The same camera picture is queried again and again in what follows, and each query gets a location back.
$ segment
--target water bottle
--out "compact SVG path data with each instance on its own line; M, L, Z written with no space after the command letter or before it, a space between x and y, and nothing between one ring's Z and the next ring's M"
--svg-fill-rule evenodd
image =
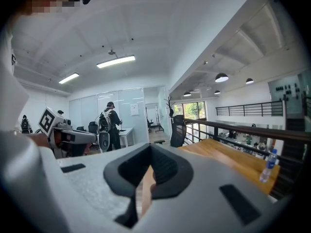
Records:
M266 183L270 177L271 171L276 163L276 152L277 150L272 150L272 153L268 157L268 162L266 168L262 171L260 175L260 181Z

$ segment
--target fluorescent light fixture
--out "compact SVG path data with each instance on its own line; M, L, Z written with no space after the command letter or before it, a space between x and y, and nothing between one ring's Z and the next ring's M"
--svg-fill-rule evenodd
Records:
M218 73L216 78L215 78L215 82L216 83L220 83L220 82L224 82L226 80L228 80L229 77L225 74L225 73Z
M247 80L246 80L246 84L250 84L250 83L253 83L254 81L251 79L251 78L248 78Z
M119 63L123 63L123 62L128 62L128 61L133 61L135 60L135 56L131 55L131 56L125 56L125 57L121 57L121 58L117 58L117 59L113 59L113 60L108 60L102 63L97 64L98 68L103 68L103 67L108 67L108 66L112 66L115 64L119 64Z
M127 88L127 89L123 89L122 91L127 91L127 90L137 90L137 89L142 89L142 88L141 88L141 87Z
M186 92L184 93L184 97L189 97L189 96L191 96L191 93L190 93L189 91L186 91Z
M61 80L59 83L66 83L69 80L72 80L76 77L79 77L79 74L75 72L74 74L70 75L69 77L66 77L65 79Z
M110 98L110 96L113 96L113 94L102 95L102 96L99 96L99 98Z

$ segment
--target gray surface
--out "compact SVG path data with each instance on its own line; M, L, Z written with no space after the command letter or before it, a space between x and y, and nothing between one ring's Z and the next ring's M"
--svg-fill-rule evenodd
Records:
M256 186L218 161L168 146L165 149L191 163L193 180L178 197L154 200L143 219L134 227L135 231L242 232L243 224L219 190L225 184L235 185L261 213L273 207Z
M176 198L154 200L145 216L130 230L114 222L126 210L129 199L111 192L103 170L107 163L143 144L55 160L50 149L38 148L26 136L0 133L0 140L1 183L43 232L259 232L286 205L282 200L272 204L256 186L216 160L161 146L190 162L193 180ZM79 163L86 168L67 174L59 168ZM225 184L235 185L262 216L243 226L219 190Z

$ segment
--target white table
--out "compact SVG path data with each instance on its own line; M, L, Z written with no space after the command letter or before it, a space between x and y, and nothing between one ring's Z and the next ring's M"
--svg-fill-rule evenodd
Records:
M125 130L125 131L119 132L119 136L124 138L125 145L128 147L127 137L130 132L132 132L133 144L135 144L135 136L134 136L133 128L123 128L122 130Z

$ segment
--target wooden desk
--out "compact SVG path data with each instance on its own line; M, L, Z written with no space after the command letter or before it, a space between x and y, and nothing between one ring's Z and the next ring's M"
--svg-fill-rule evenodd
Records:
M212 139L183 146L180 149L220 161L253 182L265 194L270 193L280 170L280 166L276 165L272 170L269 180L266 183L262 183L259 181L259 177L266 167L267 162L253 155L240 152Z

